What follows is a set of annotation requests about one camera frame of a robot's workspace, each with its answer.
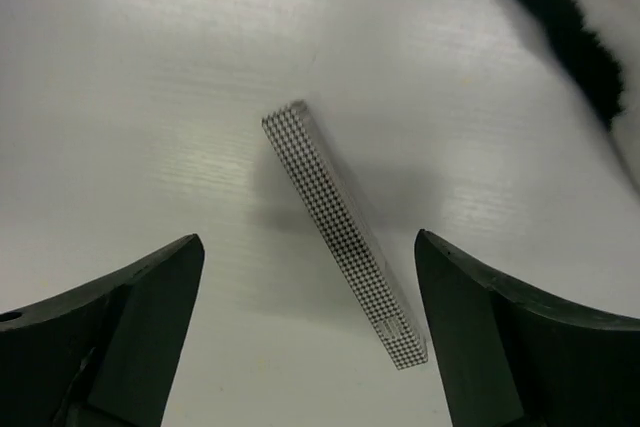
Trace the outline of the checkered slim rectangular box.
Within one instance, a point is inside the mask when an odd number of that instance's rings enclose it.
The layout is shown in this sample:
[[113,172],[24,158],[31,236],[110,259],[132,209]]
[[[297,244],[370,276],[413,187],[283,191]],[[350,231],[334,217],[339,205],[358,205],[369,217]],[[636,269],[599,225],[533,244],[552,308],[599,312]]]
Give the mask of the checkered slim rectangular box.
[[427,363],[425,328],[361,215],[308,104],[292,101],[263,117],[261,125],[396,369]]

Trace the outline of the zebra print cloth pouch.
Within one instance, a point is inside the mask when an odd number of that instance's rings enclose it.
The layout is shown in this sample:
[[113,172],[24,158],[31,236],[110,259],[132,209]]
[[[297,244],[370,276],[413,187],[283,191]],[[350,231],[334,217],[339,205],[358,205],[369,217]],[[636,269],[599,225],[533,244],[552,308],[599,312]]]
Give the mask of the zebra print cloth pouch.
[[516,0],[541,28],[560,66],[579,87],[606,131],[623,171],[639,187],[639,111],[623,103],[623,67],[587,26],[577,0]]

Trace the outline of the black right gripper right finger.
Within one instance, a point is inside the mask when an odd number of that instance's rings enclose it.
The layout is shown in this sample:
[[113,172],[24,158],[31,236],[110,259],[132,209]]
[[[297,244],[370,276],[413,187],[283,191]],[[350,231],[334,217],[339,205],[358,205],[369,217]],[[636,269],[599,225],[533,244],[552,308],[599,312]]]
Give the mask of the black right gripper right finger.
[[453,425],[638,425],[638,319],[545,292],[430,231],[414,256]]

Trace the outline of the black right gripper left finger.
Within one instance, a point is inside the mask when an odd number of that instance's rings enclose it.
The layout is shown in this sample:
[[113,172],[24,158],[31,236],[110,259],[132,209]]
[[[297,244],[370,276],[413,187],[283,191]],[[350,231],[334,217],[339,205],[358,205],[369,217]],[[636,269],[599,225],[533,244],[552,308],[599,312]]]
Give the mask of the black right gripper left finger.
[[2,425],[161,425],[203,267],[190,234],[2,313]]

